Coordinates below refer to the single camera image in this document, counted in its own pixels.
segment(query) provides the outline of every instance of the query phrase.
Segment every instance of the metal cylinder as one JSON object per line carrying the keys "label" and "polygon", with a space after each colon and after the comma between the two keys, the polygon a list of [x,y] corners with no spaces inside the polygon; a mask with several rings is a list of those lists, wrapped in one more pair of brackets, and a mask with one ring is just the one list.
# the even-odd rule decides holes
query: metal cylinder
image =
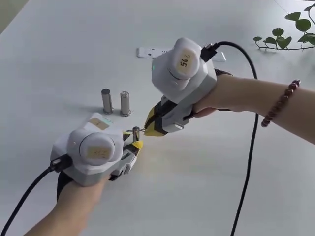
{"label": "metal cylinder", "polygon": [[135,126],[132,128],[132,142],[136,142],[140,140],[140,128]]}
{"label": "metal cylinder", "polygon": [[130,105],[129,105],[129,93],[124,91],[120,93],[120,101],[121,101],[121,111],[120,115],[123,117],[128,117],[131,113]]}
{"label": "metal cylinder", "polygon": [[114,111],[112,105],[112,98],[110,95],[110,90],[108,88],[104,88],[102,90],[102,99],[103,99],[103,111],[105,114],[112,114]]}

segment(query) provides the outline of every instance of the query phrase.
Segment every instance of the white tabletop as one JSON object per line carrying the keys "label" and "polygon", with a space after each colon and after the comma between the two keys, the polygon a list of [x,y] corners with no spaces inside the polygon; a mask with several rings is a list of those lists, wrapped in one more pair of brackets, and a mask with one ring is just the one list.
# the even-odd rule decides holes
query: white tabletop
{"label": "white tabletop", "polygon": [[[49,164],[52,143],[101,111],[100,91],[129,91],[131,116],[109,116],[122,129],[143,126],[161,94],[151,60],[137,47],[170,48],[180,37],[200,45],[243,46],[261,79],[315,89],[315,51],[265,52],[254,36],[283,27],[286,12],[310,5],[287,0],[30,0],[0,35],[0,225]],[[251,77],[230,48],[217,68]],[[254,114],[220,113],[184,131],[144,137],[128,176],[109,183],[82,235],[229,235],[244,183]],[[252,176],[236,235],[310,235],[315,218],[315,147],[270,125],[260,128]],[[8,235],[21,235],[54,206],[57,174],[31,193]]]}

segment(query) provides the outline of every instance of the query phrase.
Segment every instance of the power outlet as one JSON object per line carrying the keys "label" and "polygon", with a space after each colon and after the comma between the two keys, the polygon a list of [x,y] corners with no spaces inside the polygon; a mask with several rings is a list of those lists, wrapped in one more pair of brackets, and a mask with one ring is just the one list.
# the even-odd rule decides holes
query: power outlet
{"label": "power outlet", "polygon": [[[139,58],[157,58],[158,56],[167,53],[171,49],[161,48],[137,48],[137,57]],[[226,57],[223,52],[218,52],[213,58],[213,61],[226,61]]]}

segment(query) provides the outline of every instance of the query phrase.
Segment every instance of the brown beaded bracelet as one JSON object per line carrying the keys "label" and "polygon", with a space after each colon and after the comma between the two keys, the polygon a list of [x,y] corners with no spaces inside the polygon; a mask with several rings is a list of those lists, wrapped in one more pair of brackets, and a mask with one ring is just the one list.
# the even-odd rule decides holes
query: brown beaded bracelet
{"label": "brown beaded bracelet", "polygon": [[265,119],[262,121],[261,126],[267,127],[270,122],[277,116],[277,114],[283,109],[287,104],[289,98],[292,96],[294,91],[300,86],[299,80],[294,80],[289,87],[285,90],[284,95],[282,95],[275,105],[270,109],[268,114],[265,116]]}

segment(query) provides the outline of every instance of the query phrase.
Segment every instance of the beige label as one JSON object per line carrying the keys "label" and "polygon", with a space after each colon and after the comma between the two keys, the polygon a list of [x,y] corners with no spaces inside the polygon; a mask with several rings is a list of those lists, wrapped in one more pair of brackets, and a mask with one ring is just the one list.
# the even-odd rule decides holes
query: beige label
{"label": "beige label", "polygon": [[110,150],[102,146],[90,146],[87,157],[90,159],[108,159]]}
{"label": "beige label", "polygon": [[108,124],[102,122],[100,119],[98,119],[96,117],[90,119],[89,122],[92,123],[93,125],[95,125],[97,128],[99,128],[101,130],[104,130],[104,129],[109,127]]}
{"label": "beige label", "polygon": [[186,74],[190,67],[191,67],[191,62],[192,62],[192,51],[188,49],[184,49],[183,53],[177,63],[177,70]]}

